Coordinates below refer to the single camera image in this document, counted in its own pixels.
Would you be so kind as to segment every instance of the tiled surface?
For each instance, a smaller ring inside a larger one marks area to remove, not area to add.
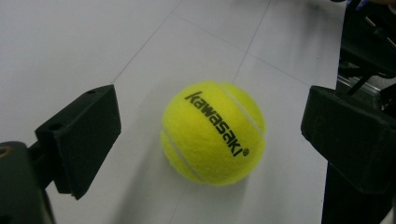
[[[34,129],[114,83],[122,134],[78,202],[47,188],[57,223],[319,223],[326,161],[301,136],[310,85],[335,87],[344,4],[327,0],[130,0],[0,4],[0,134]],[[266,152],[243,181],[191,183],[163,156],[161,116],[205,79],[249,92]]]

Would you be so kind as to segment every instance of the ball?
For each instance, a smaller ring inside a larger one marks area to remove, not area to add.
[[[264,152],[263,134],[262,113],[245,91],[204,81],[182,90],[165,108],[161,143],[181,175],[224,186],[255,168]]]

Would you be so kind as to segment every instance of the logo on tennis ball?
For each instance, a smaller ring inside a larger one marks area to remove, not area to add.
[[[241,147],[241,145],[238,143],[238,138],[233,133],[233,130],[230,129],[230,126],[227,124],[227,122],[223,120],[221,115],[200,96],[201,94],[202,92],[198,91],[185,97],[184,99],[187,101],[190,100],[190,103],[197,109],[201,110],[202,114],[209,119],[216,130],[218,130],[219,134],[222,135],[224,142],[227,144],[234,157],[239,155],[241,152],[243,152],[242,155],[247,156],[249,153],[248,148],[243,149]]]

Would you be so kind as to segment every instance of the white surface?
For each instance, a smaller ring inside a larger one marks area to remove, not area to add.
[[[84,91],[114,83],[122,134],[78,202],[48,187],[59,224],[319,223],[326,161],[304,140],[310,85],[333,88],[344,4],[328,0],[0,3],[0,140],[34,129]],[[266,152],[235,185],[191,183],[159,141],[171,97],[229,81],[256,99]]]

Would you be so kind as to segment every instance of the yellow felt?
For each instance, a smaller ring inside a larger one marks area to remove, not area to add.
[[[209,121],[210,116],[203,115],[201,109],[185,99],[198,91],[202,92],[200,99],[205,99],[227,122],[242,149],[248,148],[247,156],[240,153],[234,157],[223,136]],[[241,105],[247,114],[240,109]],[[202,182],[191,171],[193,169],[207,184],[232,184],[248,175],[262,157],[264,141],[252,120],[264,130],[259,108],[244,91],[231,84],[220,86],[214,81],[193,84],[176,95],[163,113],[163,128],[189,165],[178,157],[169,139],[162,133],[165,155],[188,179]]]

